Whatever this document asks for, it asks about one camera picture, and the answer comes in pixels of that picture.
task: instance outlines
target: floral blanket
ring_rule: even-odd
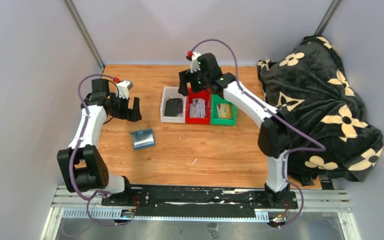
[[[293,125],[326,147],[292,153],[288,174],[304,186],[321,174],[362,182],[378,162],[383,136],[368,123],[365,103],[326,38],[305,37],[284,60],[259,61],[257,70],[265,101],[287,108]],[[297,134],[292,145],[316,147]]]

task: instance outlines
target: white bin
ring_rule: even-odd
[[[186,97],[178,93],[179,88],[175,86],[165,86],[162,91],[161,107],[159,108],[160,119],[162,123],[185,123],[186,115]],[[183,100],[183,112],[177,116],[164,116],[166,110],[166,102],[169,99],[182,99]]]

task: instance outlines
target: wall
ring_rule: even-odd
[[[57,151],[80,120],[77,82],[98,73],[63,1],[0,0],[0,239],[39,239]]]
[[[229,44],[241,65],[284,58],[312,35],[331,0],[74,0],[106,64],[187,64],[198,42],[217,38]],[[230,52],[206,43],[220,64]]]
[[[344,0],[324,34],[342,57],[351,87],[384,135],[384,1]],[[384,239],[384,150],[363,183],[338,181],[350,197],[363,240]]]

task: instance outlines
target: wooden table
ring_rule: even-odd
[[[109,172],[126,176],[135,184],[263,187],[267,163],[257,146],[259,128],[241,110],[237,112],[236,126],[160,122],[163,88],[178,87],[178,73],[187,68],[173,65],[105,67],[105,74],[133,82],[129,96],[140,98],[142,114],[138,122],[113,119],[102,127],[98,149]],[[233,67],[222,69],[235,72]],[[255,67],[240,67],[239,77],[250,91],[262,96]],[[153,129],[156,146],[133,150],[129,132],[147,128]],[[305,188],[321,189],[318,179],[314,183]]]

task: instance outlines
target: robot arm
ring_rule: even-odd
[[[217,94],[235,104],[251,117],[260,128],[258,146],[268,156],[268,178],[265,190],[273,196],[275,202],[282,200],[290,189],[283,176],[287,174],[287,160],[284,156],[292,143],[292,132],[266,110],[276,113],[282,119],[291,123],[292,119],[289,112],[279,110],[262,101],[240,82],[237,82],[236,77],[230,72],[223,74],[212,53],[201,55],[198,52],[189,52],[186,58],[191,61],[190,69],[179,72],[180,85],[178,92],[187,96],[187,83],[190,83],[193,92],[208,89],[212,94]]]
[[[69,174],[69,162],[73,149],[81,136],[87,118],[87,125],[82,135],[82,141],[74,156],[73,165],[78,165],[80,161],[86,163],[85,167],[74,167],[74,182],[81,192],[92,189],[105,189],[111,193],[129,193],[130,183],[124,176],[116,176],[108,172],[101,155],[98,152],[98,140],[101,128],[108,115],[114,118],[136,122],[142,119],[139,109],[139,98],[135,97],[133,108],[129,109],[129,90],[133,87],[130,81],[118,81],[116,93],[110,92],[109,81],[106,79],[92,80],[92,92],[84,99],[89,114],[85,107],[81,108],[81,121],[78,126],[74,139],[67,149],[58,151],[58,164],[69,192],[75,190],[71,184]]]

